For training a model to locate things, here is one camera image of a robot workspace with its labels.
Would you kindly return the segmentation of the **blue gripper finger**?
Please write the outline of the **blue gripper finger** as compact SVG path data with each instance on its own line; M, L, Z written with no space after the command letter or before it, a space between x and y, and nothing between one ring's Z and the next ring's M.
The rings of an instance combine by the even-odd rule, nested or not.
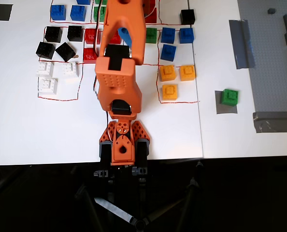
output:
M124 27L118 29L120 38L126 43L127 46L132 46L132 39L128 30Z

